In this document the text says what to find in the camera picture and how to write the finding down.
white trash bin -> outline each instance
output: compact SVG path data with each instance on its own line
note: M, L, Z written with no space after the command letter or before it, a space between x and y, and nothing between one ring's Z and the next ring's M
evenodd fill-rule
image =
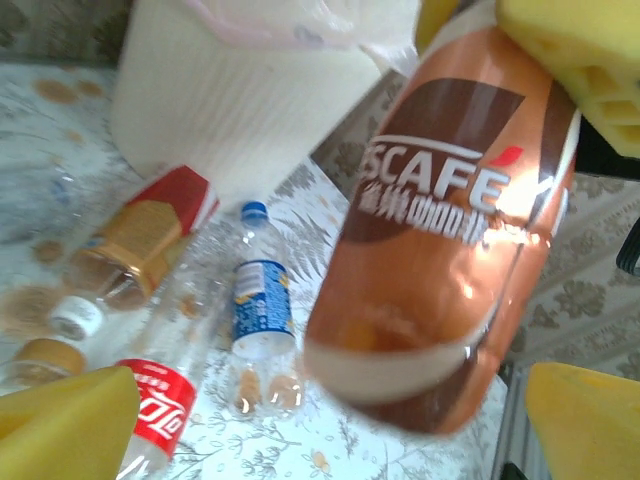
M144 177L190 165L224 209L264 200L380 68L358 48L231 46L187 3L137 0L114 92L114 141Z

orange coffee bottle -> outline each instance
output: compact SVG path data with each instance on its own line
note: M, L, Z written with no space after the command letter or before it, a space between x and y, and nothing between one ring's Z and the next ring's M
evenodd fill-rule
M494 8L439 32L369 143L305 338L326 390L407 430L473 416L567 208L580 115Z

floral tablecloth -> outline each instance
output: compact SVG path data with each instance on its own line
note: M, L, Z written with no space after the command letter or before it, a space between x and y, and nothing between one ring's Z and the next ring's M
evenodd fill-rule
M82 200L69 227L68 248L73 238L101 224L141 181L108 134L114 78L109 70L0 65L0 167L27 160L54 162L75 178ZM268 204L290 245L293 316L297 331L304 332L348 204L309 159ZM0 288L15 275L55 275L55 270L37 264L24 244L0 246L0 268ZM19 344L16 338L0 336L0 361ZM106 358L98 355L92 366ZM226 359L224 350L212 349L167 479L489 478L506 394L499 379L467 428L436 440L373 424L332 402L315 385L309 386L295 419L234 419L222 396Z

plastic bag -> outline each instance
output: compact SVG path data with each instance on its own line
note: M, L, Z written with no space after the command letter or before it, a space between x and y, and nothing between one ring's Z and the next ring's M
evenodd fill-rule
M361 48L409 74L421 0L183 0L231 45L269 49Z

white bottle cap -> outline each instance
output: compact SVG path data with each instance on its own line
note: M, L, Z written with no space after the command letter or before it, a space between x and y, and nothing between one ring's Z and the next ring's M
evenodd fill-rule
M75 295L64 297L49 315L49 324L57 333L76 341L94 335L103 321L98 305Z

